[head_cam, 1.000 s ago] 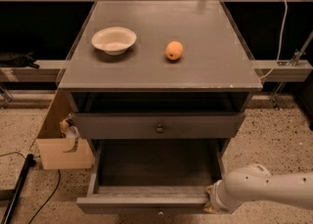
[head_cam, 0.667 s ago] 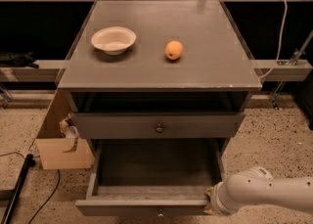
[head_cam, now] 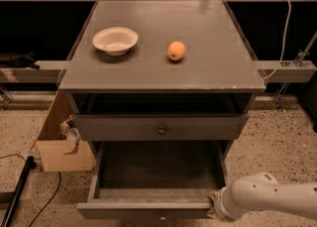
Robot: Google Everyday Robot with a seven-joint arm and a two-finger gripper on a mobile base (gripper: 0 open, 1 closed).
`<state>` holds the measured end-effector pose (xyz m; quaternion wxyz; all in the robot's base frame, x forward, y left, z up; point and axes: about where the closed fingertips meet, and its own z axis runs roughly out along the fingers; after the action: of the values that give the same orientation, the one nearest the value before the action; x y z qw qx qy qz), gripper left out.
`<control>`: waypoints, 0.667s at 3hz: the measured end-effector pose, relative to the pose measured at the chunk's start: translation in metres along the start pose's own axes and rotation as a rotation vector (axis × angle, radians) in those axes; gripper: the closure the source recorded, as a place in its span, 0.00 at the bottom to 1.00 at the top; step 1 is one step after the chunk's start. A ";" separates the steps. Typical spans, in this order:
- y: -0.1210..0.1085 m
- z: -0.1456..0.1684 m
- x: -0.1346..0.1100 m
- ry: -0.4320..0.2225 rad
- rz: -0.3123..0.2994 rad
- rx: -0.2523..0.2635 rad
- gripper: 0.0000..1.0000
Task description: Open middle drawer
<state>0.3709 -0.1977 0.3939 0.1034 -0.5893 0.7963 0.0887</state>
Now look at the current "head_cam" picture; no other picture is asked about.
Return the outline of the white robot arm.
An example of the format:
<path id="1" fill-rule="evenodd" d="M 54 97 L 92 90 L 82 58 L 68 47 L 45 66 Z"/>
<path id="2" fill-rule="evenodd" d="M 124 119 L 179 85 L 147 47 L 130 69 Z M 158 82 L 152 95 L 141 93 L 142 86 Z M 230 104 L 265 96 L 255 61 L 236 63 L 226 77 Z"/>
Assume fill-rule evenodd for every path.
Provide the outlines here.
<path id="1" fill-rule="evenodd" d="M 280 184 L 268 172 L 258 172 L 210 192 L 207 216 L 234 222 L 253 211 L 279 211 L 317 219 L 317 183 Z"/>

